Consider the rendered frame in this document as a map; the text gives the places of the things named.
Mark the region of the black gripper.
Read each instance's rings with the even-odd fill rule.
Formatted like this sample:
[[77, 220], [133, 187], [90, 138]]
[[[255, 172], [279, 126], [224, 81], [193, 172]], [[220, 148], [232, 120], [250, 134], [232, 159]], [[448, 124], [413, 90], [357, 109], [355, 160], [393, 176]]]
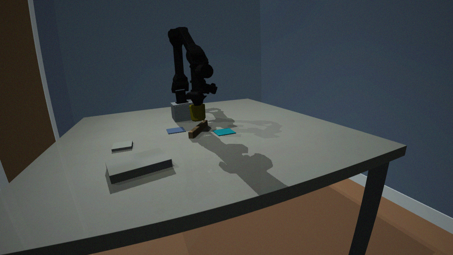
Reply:
[[186, 99], [191, 100], [195, 106], [200, 106], [203, 103], [203, 100], [206, 96], [204, 94], [209, 94], [209, 92], [202, 92], [202, 83], [205, 81], [203, 78], [191, 78], [191, 92], [186, 94]]

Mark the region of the yellow cup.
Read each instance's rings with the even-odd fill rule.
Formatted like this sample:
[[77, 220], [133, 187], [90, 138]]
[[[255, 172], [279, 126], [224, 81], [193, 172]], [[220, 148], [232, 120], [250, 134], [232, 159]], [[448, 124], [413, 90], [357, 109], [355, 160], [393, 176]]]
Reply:
[[202, 121], [205, 120], [206, 115], [205, 115], [205, 104], [202, 104], [200, 106], [195, 106], [194, 104], [189, 105], [190, 108], [190, 115], [191, 115], [191, 120], [192, 121]]

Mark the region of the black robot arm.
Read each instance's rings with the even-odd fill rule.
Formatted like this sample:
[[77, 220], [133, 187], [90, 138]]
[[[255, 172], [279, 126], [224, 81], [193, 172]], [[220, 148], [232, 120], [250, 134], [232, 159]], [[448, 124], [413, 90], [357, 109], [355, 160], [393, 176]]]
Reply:
[[[183, 73], [182, 45], [186, 48], [186, 58], [190, 63], [191, 78], [209, 79], [213, 74], [213, 68], [208, 63], [208, 58], [200, 46], [196, 45], [191, 38], [187, 27], [178, 27], [168, 31], [169, 41], [173, 46], [175, 75], [172, 82], [172, 93], [176, 93], [176, 104], [188, 103], [185, 92], [188, 91], [188, 78]], [[180, 90], [183, 89], [183, 90]], [[180, 91], [175, 91], [180, 90]], [[214, 83], [202, 83], [202, 92], [215, 94], [217, 87]]]

